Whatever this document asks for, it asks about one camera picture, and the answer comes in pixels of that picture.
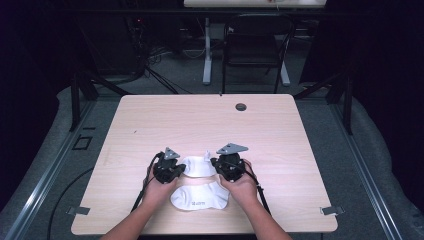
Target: chair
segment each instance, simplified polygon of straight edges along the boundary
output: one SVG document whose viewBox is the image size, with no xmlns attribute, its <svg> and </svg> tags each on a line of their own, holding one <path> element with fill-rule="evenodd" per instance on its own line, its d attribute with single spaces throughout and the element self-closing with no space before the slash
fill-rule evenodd
<svg viewBox="0 0 424 240">
<path fill-rule="evenodd" d="M 293 21 L 283 14 L 241 14 L 231 18 L 224 27 L 222 93 L 225 93 L 227 66 L 267 68 L 266 74 L 271 68 L 277 68 L 274 86 L 274 93 L 277 93 L 284 56 L 293 33 Z"/>
</svg>

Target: fingers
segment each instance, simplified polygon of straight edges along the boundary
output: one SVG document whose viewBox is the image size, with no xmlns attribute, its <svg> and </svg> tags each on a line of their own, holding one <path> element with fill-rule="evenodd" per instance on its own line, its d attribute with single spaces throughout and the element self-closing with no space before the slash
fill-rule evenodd
<svg viewBox="0 0 424 240">
<path fill-rule="evenodd" d="M 149 174 L 149 181 L 150 181 L 152 178 L 154 178 L 153 168 L 155 167 L 155 165 L 156 165 L 156 164 L 153 164 L 153 165 L 152 165 L 152 167 L 150 168 L 150 171 L 149 171 L 149 167 L 150 167 L 150 166 L 148 166 L 148 167 L 146 168 L 146 170 L 148 171 L 148 174 Z"/>
<path fill-rule="evenodd" d="M 218 174 L 218 177 L 219 177 L 219 180 L 220 180 L 221 184 L 222 183 L 225 184 L 225 182 L 228 182 L 221 174 Z"/>
<path fill-rule="evenodd" d="M 179 178 L 179 177 L 175 177 L 175 178 L 172 180 L 172 182 L 170 182 L 169 184 L 171 184 L 171 185 L 177 185 L 178 178 Z"/>
<path fill-rule="evenodd" d="M 245 166 L 244 166 L 246 171 L 249 172 L 250 174 L 253 174 L 252 163 L 250 161 L 248 161 L 247 159 L 243 159 L 243 161 L 246 163 Z"/>
</svg>

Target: silver bracket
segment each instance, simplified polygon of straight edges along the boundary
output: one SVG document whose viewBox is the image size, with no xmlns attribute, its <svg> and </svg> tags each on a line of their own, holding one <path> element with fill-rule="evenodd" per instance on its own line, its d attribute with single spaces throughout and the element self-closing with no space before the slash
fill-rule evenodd
<svg viewBox="0 0 424 240">
<path fill-rule="evenodd" d="M 229 155 L 247 150 L 249 150 L 247 147 L 243 147 L 234 143 L 228 143 L 227 145 L 216 151 L 216 153 L 222 155 Z"/>
<path fill-rule="evenodd" d="M 337 216 L 337 215 L 345 213 L 345 210 L 342 207 L 331 206 L 331 207 L 321 208 L 321 213 L 324 215 Z"/>
<path fill-rule="evenodd" d="M 69 207 L 68 211 L 66 211 L 67 214 L 72 216 L 76 216 L 77 214 L 87 215 L 89 212 L 90 209 L 85 207 Z"/>
<path fill-rule="evenodd" d="M 175 159 L 175 158 L 179 158 L 179 157 L 180 157 L 180 155 L 178 153 L 174 152 L 169 147 L 166 147 L 166 149 L 165 149 L 165 157 L 163 159 L 170 160 L 170 159 Z"/>
</svg>

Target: light wood surface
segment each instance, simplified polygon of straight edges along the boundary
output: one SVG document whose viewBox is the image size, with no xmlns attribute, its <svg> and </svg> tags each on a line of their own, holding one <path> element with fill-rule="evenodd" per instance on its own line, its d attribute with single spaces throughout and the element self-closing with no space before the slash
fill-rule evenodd
<svg viewBox="0 0 424 240">
<path fill-rule="evenodd" d="M 245 111 L 235 105 L 244 103 Z M 293 97 L 281 94 L 139 95 L 121 99 L 82 199 L 88 215 L 77 215 L 74 234 L 104 234 L 125 218 L 142 187 L 154 155 L 170 147 L 181 155 L 212 157 L 227 143 L 249 148 L 272 216 L 288 232 L 331 232 L 334 216 Z M 219 180 L 180 177 L 179 184 Z M 181 211 L 170 202 L 143 234 L 252 233 L 230 197 L 223 210 Z"/>
<path fill-rule="evenodd" d="M 184 0 L 185 7 L 323 8 L 327 0 Z"/>
</svg>

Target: forearm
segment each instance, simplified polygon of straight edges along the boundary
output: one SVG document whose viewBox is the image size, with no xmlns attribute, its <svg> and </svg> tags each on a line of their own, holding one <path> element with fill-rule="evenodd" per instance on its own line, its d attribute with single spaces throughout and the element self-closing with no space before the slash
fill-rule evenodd
<svg viewBox="0 0 424 240">
<path fill-rule="evenodd" d="M 249 218 L 258 240 L 291 239 L 259 201 L 253 201 L 241 207 Z"/>
<path fill-rule="evenodd" d="M 138 208 L 112 228 L 101 239 L 137 239 L 154 211 L 155 207 L 141 203 Z"/>
</svg>

